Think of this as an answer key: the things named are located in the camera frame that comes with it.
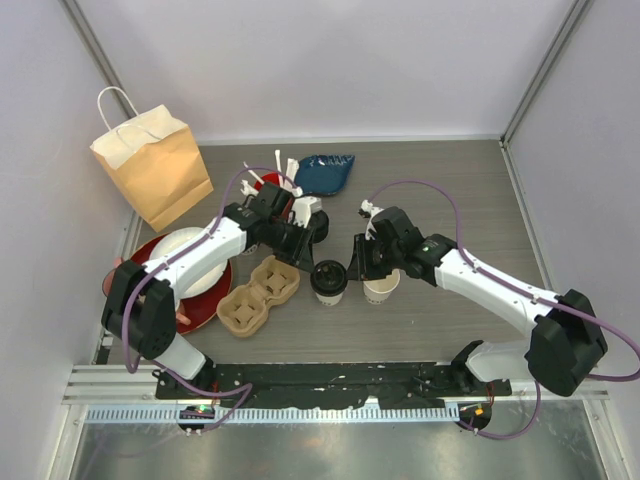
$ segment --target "paper bag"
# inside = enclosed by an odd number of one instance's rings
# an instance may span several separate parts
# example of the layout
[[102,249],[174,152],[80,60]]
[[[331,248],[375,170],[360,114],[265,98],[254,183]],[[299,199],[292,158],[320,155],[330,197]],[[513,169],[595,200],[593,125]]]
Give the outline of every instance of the paper bag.
[[[100,100],[117,90],[136,116],[111,128]],[[138,214],[160,231],[213,191],[189,126],[164,105],[139,114],[126,93],[107,87],[98,110],[109,129],[91,145],[102,167]]]

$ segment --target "red plate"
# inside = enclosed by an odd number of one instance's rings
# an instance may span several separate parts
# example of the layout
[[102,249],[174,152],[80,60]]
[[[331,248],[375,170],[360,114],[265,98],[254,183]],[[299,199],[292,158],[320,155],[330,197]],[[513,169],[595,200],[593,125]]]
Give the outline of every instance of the red plate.
[[[151,251],[164,237],[166,237],[166,235],[161,235],[145,243],[132,255],[131,260],[142,265],[149,260]],[[193,332],[215,317],[218,302],[229,295],[232,281],[233,272],[231,271],[231,263],[227,262],[227,268],[224,269],[224,273],[222,277],[220,277],[220,280],[218,280],[218,283],[196,297],[182,300],[185,315],[191,320],[191,325],[178,323],[178,333],[184,335],[185,333]]]

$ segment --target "gray wood tabletop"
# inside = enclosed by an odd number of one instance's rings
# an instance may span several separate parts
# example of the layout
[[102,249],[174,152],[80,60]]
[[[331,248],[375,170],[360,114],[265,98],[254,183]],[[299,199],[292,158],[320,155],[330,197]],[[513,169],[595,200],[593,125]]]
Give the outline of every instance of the gray wood tabletop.
[[[275,165],[273,145],[203,147],[215,191],[185,213],[167,231],[204,227],[217,212],[231,176],[249,165]],[[527,237],[515,194],[497,141],[370,142],[281,146],[282,158],[298,160],[311,154],[354,154],[355,165],[346,188],[324,198],[330,217],[329,236],[314,246],[314,261],[336,259],[348,265],[353,235],[364,231],[358,215],[362,200],[380,185],[403,178],[438,183],[457,199],[465,246],[481,260],[538,286],[541,277]],[[241,201],[234,188],[231,201]],[[376,205],[403,208],[423,235],[455,236],[453,212],[438,192],[418,185],[383,192]],[[156,235],[143,226],[139,244]],[[234,263],[234,284],[248,281],[251,271],[269,255],[260,247]],[[218,362],[368,362],[450,360],[476,339],[508,341],[518,332],[478,305],[451,292],[402,276],[400,285],[382,305],[366,302],[362,285],[351,282],[341,302],[321,305],[302,272],[300,288],[285,305],[270,311],[265,325],[240,339],[217,319],[188,340]],[[115,345],[109,363],[121,363]]]

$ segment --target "white bag handle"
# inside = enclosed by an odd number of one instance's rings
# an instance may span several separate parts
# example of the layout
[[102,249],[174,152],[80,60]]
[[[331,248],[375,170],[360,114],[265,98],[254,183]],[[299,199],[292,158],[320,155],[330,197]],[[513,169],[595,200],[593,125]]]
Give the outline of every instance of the white bag handle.
[[144,133],[146,133],[147,135],[149,135],[150,137],[155,138],[156,140],[162,140],[160,137],[155,136],[153,133],[151,133],[149,130],[147,130],[144,127],[141,127],[140,125],[134,125],[132,123],[123,123],[122,125],[120,125],[119,127],[116,127],[115,131],[116,131],[116,135],[118,135],[118,138],[120,139],[120,141],[122,143],[124,143],[127,147],[129,147],[129,150],[131,150],[132,152],[135,153],[135,150],[133,149],[133,147],[131,145],[129,145],[127,142],[124,141],[124,138],[122,138],[120,136],[120,130],[122,130],[124,127],[136,127],[139,128],[140,130],[142,130]]
[[124,90],[122,90],[120,87],[115,87],[115,86],[111,86],[111,87],[107,87],[107,88],[103,88],[102,91],[98,94],[98,111],[100,112],[100,116],[102,117],[102,121],[104,122],[104,124],[107,126],[107,128],[109,129],[109,131],[113,130],[111,128],[111,125],[109,125],[109,123],[107,122],[106,117],[104,116],[104,112],[102,111],[102,105],[100,104],[100,100],[102,99],[102,95],[104,95],[105,92],[109,91],[109,90],[115,90],[117,92],[120,92],[122,94],[122,96],[127,100],[127,102],[129,102],[129,106],[131,107],[131,110],[134,111],[134,113],[136,114],[136,117],[138,115],[140,115],[138,113],[138,111],[136,110],[136,107],[133,106],[133,103],[131,102],[131,100],[129,100],[129,97],[127,96],[127,94],[125,93]]

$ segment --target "wall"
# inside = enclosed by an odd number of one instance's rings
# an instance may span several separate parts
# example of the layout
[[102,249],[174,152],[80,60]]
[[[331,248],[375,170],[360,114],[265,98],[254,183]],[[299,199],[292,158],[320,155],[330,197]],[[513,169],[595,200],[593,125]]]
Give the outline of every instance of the wall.
[[[640,341],[640,4],[594,2],[517,132],[512,151],[555,284],[587,294]],[[638,361],[616,339],[605,373]],[[609,384],[631,452],[640,382]]]
[[88,150],[104,131],[103,82],[61,6],[2,2],[0,31],[0,465],[34,480],[71,366],[91,360],[100,282],[131,210]]
[[572,0],[80,0],[199,141],[498,135]]

